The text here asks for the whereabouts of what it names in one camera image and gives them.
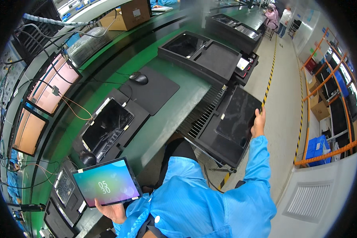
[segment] hand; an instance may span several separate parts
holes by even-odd
[[[111,206],[102,206],[95,198],[95,206],[98,208],[100,213],[110,218],[114,223],[123,224],[127,219],[126,211],[121,203]]]
[[[259,109],[255,109],[255,120],[254,120],[254,125],[251,128],[251,134],[253,138],[256,138],[258,136],[264,136],[263,129],[265,127],[265,122],[266,122],[266,109],[263,106],[262,107],[262,115],[259,114]]]

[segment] sign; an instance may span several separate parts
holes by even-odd
[[[313,48],[311,48],[311,49],[309,49],[309,51],[311,52],[311,53],[313,53],[315,50],[313,49]]]
[[[311,11],[309,12],[307,21],[311,21],[312,16],[313,16],[313,10],[311,10]]]
[[[323,27],[322,32],[325,33],[326,30],[327,29],[325,29],[325,27]]]

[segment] concrete floor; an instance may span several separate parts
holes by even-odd
[[[245,90],[259,100],[263,100],[268,85],[268,80],[273,62],[275,37],[270,41],[265,36],[256,50],[259,55],[259,64],[255,67]],[[303,94],[306,95],[305,79],[303,80]],[[290,37],[286,34],[283,38],[277,37],[276,60],[271,86],[267,96],[265,135],[268,140],[271,166],[271,197],[275,203],[285,189],[287,180],[292,170],[295,151],[298,142],[301,118],[301,90],[300,75],[297,57]],[[303,132],[299,146],[298,157],[302,156],[306,134],[307,103],[304,103]],[[146,169],[138,176],[140,185],[154,184],[157,181],[164,148],[147,165]],[[207,167],[209,179],[218,186],[226,175],[225,172],[211,171],[218,165],[209,157],[195,150],[198,161],[204,169]],[[223,191],[233,189],[239,180],[243,180],[248,154],[240,164],[237,173],[232,174],[222,188]]]

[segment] tablet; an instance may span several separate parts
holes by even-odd
[[[138,199],[143,194],[126,157],[114,159],[71,172],[75,183],[90,208],[95,200],[102,206]]]
[[[95,114],[94,121],[82,135],[82,143],[100,160],[129,127],[134,116],[114,98],[107,98]]]

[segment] finger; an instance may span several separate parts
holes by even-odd
[[[262,107],[262,117],[266,119],[266,108],[264,106]]]
[[[98,210],[103,214],[103,207],[102,205],[99,203],[98,199],[94,198],[95,200],[95,206],[98,208]]]

